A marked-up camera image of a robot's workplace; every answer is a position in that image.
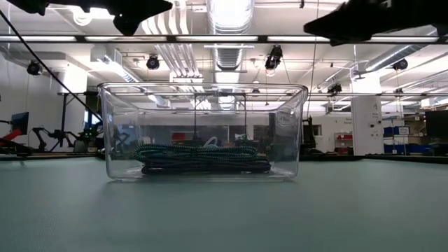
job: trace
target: coiled cable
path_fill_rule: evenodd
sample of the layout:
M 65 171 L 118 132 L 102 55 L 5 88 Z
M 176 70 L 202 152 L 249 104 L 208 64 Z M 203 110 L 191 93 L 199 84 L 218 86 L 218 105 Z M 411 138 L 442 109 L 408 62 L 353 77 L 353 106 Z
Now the coiled cable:
M 134 152 L 136 160 L 144 163 L 144 174 L 204 173 L 264 173 L 271 169 L 267 157 L 259 157 L 250 146 L 210 148 L 144 144 Z

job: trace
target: ventilation duct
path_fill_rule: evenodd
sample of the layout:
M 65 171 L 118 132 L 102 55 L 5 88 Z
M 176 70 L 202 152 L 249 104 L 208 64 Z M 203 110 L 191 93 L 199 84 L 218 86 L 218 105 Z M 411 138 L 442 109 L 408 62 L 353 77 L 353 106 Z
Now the ventilation duct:
M 422 36 L 437 36 L 437 30 L 434 29 L 433 31 L 427 33 L 426 35 Z M 371 59 L 367 61 L 364 69 L 365 71 L 374 72 L 378 71 L 380 69 L 383 69 L 385 67 L 389 67 L 392 64 L 412 55 L 413 53 L 416 53 L 420 51 L 421 49 L 425 48 L 428 45 L 397 45 L 396 47 L 386 51 L 385 53 L 381 54 L 380 56 Z M 319 86 L 325 85 L 326 83 L 332 84 L 336 83 L 337 81 L 343 79 L 343 77 L 347 76 L 347 73 L 345 71 L 346 68 L 352 69 L 353 67 L 356 67 L 357 62 L 354 63 L 348 63 L 346 66 L 344 66 L 343 69 L 340 69 L 336 73 L 334 73 L 332 76 L 328 77 L 324 82 L 322 82 Z
M 426 34 L 426 36 L 437 36 L 437 30 Z M 420 51 L 428 45 L 397 45 L 396 47 L 388 50 L 382 55 L 371 59 L 366 65 L 366 71 L 378 71 L 384 67 L 391 66 L 392 64 L 410 56 L 411 54 Z
M 246 34 L 251 27 L 254 0 L 207 0 L 206 5 L 212 34 Z M 244 49 L 213 49 L 215 81 L 217 83 L 237 83 L 239 81 L 237 70 L 241 69 L 243 54 Z M 220 97 L 219 103 L 222 109 L 232 109 L 227 97 Z

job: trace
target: computer monitor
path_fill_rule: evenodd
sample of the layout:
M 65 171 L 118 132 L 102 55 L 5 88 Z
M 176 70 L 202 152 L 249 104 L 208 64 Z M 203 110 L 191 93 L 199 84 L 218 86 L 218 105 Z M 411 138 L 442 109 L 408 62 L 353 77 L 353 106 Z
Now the computer monitor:
M 11 116 L 12 130 L 20 130 L 20 135 L 26 135 L 28 133 L 28 120 L 29 112 L 17 113 Z
M 428 137 L 448 137 L 448 110 L 425 112 Z

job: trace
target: transparent container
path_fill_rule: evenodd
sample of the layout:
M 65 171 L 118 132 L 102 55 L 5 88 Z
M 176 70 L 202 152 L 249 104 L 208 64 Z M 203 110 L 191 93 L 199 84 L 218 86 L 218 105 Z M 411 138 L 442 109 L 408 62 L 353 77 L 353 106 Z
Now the transparent container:
M 252 180 L 298 174 L 301 85 L 99 85 L 112 179 Z

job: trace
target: table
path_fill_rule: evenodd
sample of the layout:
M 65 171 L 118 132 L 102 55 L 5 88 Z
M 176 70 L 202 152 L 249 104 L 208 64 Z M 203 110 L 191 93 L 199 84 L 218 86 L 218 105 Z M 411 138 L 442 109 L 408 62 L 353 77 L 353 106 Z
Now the table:
M 0 162 L 2 251 L 448 251 L 448 167 L 301 162 L 290 182 L 123 183 Z

